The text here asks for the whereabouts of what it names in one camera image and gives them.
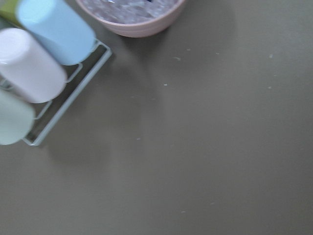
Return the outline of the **white cup rack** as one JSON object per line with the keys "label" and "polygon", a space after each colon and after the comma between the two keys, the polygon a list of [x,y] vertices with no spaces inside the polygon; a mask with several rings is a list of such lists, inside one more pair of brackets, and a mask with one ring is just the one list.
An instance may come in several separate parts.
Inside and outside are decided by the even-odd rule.
{"label": "white cup rack", "polygon": [[51,101],[29,104],[35,110],[34,124],[22,141],[39,146],[111,55],[110,47],[96,39],[87,59],[73,66],[63,66],[68,76],[64,90]]}

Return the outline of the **pink bowl with ice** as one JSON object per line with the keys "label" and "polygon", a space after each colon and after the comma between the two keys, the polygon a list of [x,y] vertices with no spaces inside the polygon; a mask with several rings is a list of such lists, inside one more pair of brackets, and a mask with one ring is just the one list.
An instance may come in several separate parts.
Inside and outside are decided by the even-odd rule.
{"label": "pink bowl with ice", "polygon": [[130,38],[162,32],[179,17],[185,0],[78,0],[77,4],[107,30]]}

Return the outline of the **blue plastic cup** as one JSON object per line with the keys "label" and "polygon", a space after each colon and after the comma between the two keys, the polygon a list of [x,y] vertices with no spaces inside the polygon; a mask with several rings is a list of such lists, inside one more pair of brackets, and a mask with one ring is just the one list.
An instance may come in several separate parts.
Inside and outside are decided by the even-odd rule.
{"label": "blue plastic cup", "polygon": [[63,0],[21,0],[16,15],[62,65],[84,61],[94,48],[95,32]]}

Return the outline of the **white plastic cup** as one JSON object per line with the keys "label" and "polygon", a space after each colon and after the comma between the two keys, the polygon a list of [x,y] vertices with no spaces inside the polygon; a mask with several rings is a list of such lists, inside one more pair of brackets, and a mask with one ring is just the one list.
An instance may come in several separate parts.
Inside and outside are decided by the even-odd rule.
{"label": "white plastic cup", "polygon": [[0,91],[0,143],[9,145],[22,140],[33,127],[35,110],[8,91]]}

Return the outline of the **pink plastic cup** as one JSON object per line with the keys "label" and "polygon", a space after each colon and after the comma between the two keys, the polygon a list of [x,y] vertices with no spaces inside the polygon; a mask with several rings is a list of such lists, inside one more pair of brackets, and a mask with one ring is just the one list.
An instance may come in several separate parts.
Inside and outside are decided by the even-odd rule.
{"label": "pink plastic cup", "polygon": [[67,73],[25,30],[0,31],[0,74],[30,103],[45,103],[65,88]]}

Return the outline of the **yellow plastic cup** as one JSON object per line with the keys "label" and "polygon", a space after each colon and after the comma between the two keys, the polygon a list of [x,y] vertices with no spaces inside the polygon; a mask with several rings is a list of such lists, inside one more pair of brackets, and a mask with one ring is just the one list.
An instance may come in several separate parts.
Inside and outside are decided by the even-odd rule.
{"label": "yellow plastic cup", "polygon": [[0,0],[0,16],[13,25],[22,28],[16,16],[17,5],[18,0]]}

